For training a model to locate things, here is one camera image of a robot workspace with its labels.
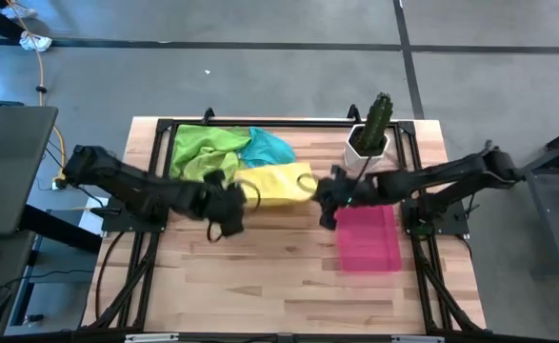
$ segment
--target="green cloth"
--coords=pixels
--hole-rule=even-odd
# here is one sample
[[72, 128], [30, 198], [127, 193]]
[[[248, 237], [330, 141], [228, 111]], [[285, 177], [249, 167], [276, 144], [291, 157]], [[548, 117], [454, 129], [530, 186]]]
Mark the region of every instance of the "green cloth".
[[170, 177], [203, 181], [208, 172], [221, 169], [230, 181], [240, 167], [234, 151], [249, 141], [249, 132], [242, 128], [223, 130], [182, 124], [173, 142]]

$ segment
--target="wooden table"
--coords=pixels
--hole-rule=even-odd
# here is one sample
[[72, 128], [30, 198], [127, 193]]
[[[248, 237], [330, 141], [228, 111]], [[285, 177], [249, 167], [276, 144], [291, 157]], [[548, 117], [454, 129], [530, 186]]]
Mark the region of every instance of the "wooden table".
[[[126, 163], [148, 167], [157, 119], [133, 118]], [[440, 123], [414, 124], [423, 167], [446, 162]], [[310, 162], [316, 175], [328, 175], [330, 165], [343, 164], [347, 129], [269, 131], [291, 144], [297, 159]], [[396, 168], [395, 145], [390, 144], [377, 169]], [[396, 205], [396, 223], [401, 222], [398, 209]], [[260, 209], [244, 219], [244, 233], [211, 244], [206, 222], [171, 213], [156, 258], [146, 331], [424, 333], [412, 247], [402, 229], [396, 228], [401, 272], [347, 274], [338, 270], [334, 232], [318, 225], [319, 214], [314, 202]], [[111, 254], [101, 285], [102, 311], [123, 286], [133, 237], [126, 233]], [[93, 280], [112, 238], [103, 242]], [[466, 246], [454, 237], [438, 236], [438, 249], [448, 289], [471, 319], [485, 327]], [[83, 325], [94, 318], [95, 286], [93, 282]], [[434, 318], [440, 323], [437, 297], [430, 285], [429, 289]], [[136, 307], [136, 296], [131, 304]]]

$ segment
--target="pink plastic container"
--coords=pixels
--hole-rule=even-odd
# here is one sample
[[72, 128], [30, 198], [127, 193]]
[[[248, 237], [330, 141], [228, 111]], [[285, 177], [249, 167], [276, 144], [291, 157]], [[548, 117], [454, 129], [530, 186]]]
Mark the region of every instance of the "pink plastic container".
[[402, 270], [392, 206], [339, 209], [335, 218], [343, 272]]

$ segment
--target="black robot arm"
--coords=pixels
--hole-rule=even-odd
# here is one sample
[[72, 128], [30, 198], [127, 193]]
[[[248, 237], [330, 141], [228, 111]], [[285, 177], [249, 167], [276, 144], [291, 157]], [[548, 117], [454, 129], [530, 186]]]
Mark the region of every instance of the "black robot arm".
[[237, 184], [222, 187], [222, 171], [208, 174], [205, 182], [170, 180], [122, 163], [102, 147], [76, 146], [63, 173], [73, 187], [97, 186], [123, 202], [127, 212], [152, 223], [169, 207], [191, 219], [219, 223], [224, 236], [243, 230], [246, 197]]
[[419, 171], [380, 171], [367, 173], [363, 180], [348, 177], [332, 166], [332, 176], [319, 181], [313, 200], [320, 203], [320, 224], [333, 230], [334, 213], [346, 206], [391, 205], [411, 198], [421, 189], [453, 182], [440, 192], [416, 198], [418, 219], [431, 220], [461, 199], [485, 188], [504, 189], [522, 179], [511, 158], [499, 148], [485, 148], [459, 160], [427, 167]]

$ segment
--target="desk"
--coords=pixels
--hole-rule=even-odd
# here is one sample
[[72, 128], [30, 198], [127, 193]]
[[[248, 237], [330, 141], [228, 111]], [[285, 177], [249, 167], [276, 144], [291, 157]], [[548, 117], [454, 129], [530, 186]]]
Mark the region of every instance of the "desk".
[[[126, 163], [148, 168], [157, 119], [133, 118]], [[446, 162], [439, 122], [415, 121], [414, 126], [423, 167]], [[294, 147], [299, 161], [310, 162], [316, 175], [328, 175], [330, 165], [343, 164], [348, 129], [269, 130]], [[396, 159], [395, 145], [391, 144], [377, 169], [395, 169]], [[412, 248], [401, 228], [397, 228], [404, 266], [401, 272], [344, 274], [337, 270], [334, 232], [318, 226], [319, 213], [313, 202], [280, 211], [260, 209], [244, 219], [244, 233], [217, 244], [208, 243], [206, 222], [171, 213], [158, 248], [145, 330], [424, 333]], [[396, 223], [400, 223], [397, 206], [395, 213]], [[113, 237], [102, 243], [83, 325], [94, 320], [94, 280]], [[126, 233], [110, 256], [101, 285], [102, 309], [124, 283], [132, 240], [133, 234]], [[456, 238], [445, 236], [438, 237], [438, 248], [448, 289], [471, 319], [484, 327], [467, 248]], [[437, 297], [434, 292], [430, 297], [439, 322]], [[136, 306], [137, 298], [131, 304]]]
[[[36, 233], [95, 253], [101, 243], [94, 234], [26, 204], [56, 116], [52, 107], [0, 107], [0, 285], [24, 276], [33, 261], [30, 253]], [[10, 284], [14, 296], [2, 314], [0, 335], [15, 299], [21, 299], [19, 285], [27, 282]]]

